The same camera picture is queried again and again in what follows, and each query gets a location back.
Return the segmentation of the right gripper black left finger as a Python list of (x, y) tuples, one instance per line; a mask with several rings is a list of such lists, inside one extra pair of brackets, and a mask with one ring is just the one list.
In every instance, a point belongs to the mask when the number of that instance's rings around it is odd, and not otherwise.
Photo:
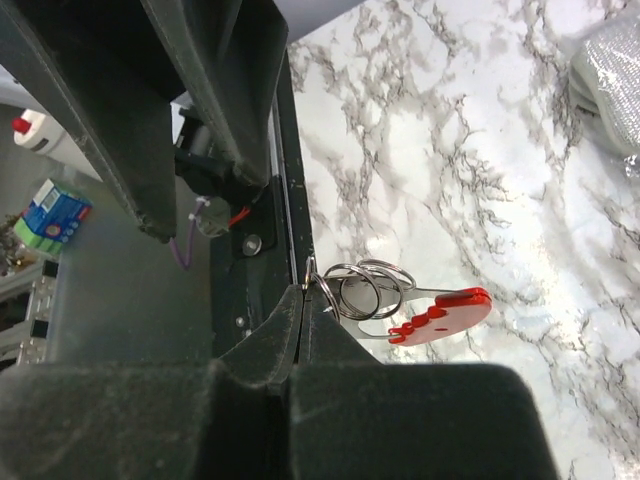
[(292, 479), (288, 377), (304, 295), (201, 363), (39, 364), (1, 376), (5, 479)]

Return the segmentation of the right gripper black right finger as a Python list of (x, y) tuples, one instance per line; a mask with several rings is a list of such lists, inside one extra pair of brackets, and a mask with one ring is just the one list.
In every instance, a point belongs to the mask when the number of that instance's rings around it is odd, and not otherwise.
[(287, 289), (287, 479), (554, 479), (533, 396), (496, 364), (385, 365)]

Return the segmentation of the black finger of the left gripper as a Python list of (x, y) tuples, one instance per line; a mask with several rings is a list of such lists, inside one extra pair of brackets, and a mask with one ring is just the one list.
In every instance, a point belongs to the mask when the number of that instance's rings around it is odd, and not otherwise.
[(268, 119), (288, 25), (272, 1), (146, 1), (143, 8), (213, 136), (250, 185), (269, 174)]
[(138, 228), (177, 231), (171, 109), (56, 1), (1, 4), (1, 64), (76, 142)]

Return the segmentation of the metal keyring coil red holder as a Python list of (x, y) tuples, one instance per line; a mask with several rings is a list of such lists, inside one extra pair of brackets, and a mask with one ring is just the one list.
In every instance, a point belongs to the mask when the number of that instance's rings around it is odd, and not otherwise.
[[(482, 287), (421, 288), (407, 270), (379, 259), (334, 264), (321, 274), (316, 259), (310, 256), (304, 287), (313, 285), (327, 299), (326, 311), (355, 339), (383, 340), (402, 347), (424, 345), (468, 330), (484, 321), (493, 307), (491, 295)], [(432, 301), (426, 311), (383, 335), (361, 327), (368, 321), (388, 319), (406, 304), (425, 299)]]

